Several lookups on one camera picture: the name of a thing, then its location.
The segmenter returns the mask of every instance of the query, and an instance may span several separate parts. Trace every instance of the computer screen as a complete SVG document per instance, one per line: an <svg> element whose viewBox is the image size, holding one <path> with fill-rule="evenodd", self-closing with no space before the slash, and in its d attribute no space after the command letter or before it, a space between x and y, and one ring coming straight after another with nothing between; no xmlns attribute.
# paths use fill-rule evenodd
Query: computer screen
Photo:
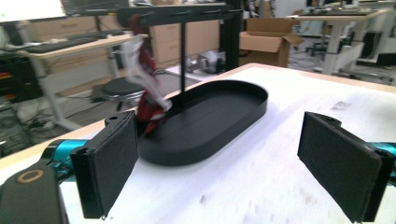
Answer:
<svg viewBox="0 0 396 224"><path fill-rule="evenodd" d="M106 15L129 7L129 0L62 0L67 15Z"/></svg>
<svg viewBox="0 0 396 224"><path fill-rule="evenodd" d="M0 25L11 21L32 21L64 17L60 0L0 0Z"/></svg>

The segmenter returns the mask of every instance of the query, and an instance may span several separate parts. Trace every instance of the desk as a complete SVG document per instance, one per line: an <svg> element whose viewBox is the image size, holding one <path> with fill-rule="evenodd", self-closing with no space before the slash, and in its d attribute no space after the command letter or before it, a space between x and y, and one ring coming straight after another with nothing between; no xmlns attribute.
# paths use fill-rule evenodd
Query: desk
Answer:
<svg viewBox="0 0 396 224"><path fill-rule="evenodd" d="M54 116L54 122L57 125L66 128L66 130L75 130L77 128L80 128L80 126L64 118L64 114L60 110L56 101L55 93L74 87L75 84L73 84L72 81L74 79L79 80L82 83L97 79L98 76L96 72L100 73L101 71L108 71L106 75L112 74L113 77L119 77L118 67L115 57L113 56L112 47L124 43L130 39L130 35L117 35L111 36L107 39L99 39L95 42L91 42L88 44L79 45L67 49L55 50L43 54L33 54L23 50L18 51L18 54L28 57L32 62L33 68L35 69L35 75L38 79L41 90L49 101L49 106ZM48 74L48 71L45 69L43 64L43 60L67 57L73 54L96 49L107 50L107 63L99 62L95 64L88 64L87 66L81 66L79 68L75 68L73 70L61 72L58 74ZM93 65L96 65L97 69L92 70Z"/></svg>
<svg viewBox="0 0 396 224"><path fill-rule="evenodd" d="M350 223L297 157L305 111L343 121L365 141L396 141L396 88L287 68L248 64L211 80L252 82L268 90L267 113L211 158L182 167L139 159L108 223ZM62 138L92 137L102 122ZM0 183L38 160L47 143L0 160ZM84 220L75 183L61 185L70 223ZM396 221L388 186L376 223Z"/></svg>
<svg viewBox="0 0 396 224"><path fill-rule="evenodd" d="M328 25L332 25L332 36L329 40L327 52L322 69L323 74L331 75L338 73L341 68L353 70L356 61L361 56L364 43L366 23L371 18L390 13L390 9L379 9L374 13L366 16L290 16L289 19L297 21L326 21ZM344 47L341 53L338 53L338 47L341 42L341 34L345 26L355 21L355 34L351 47Z"/></svg>

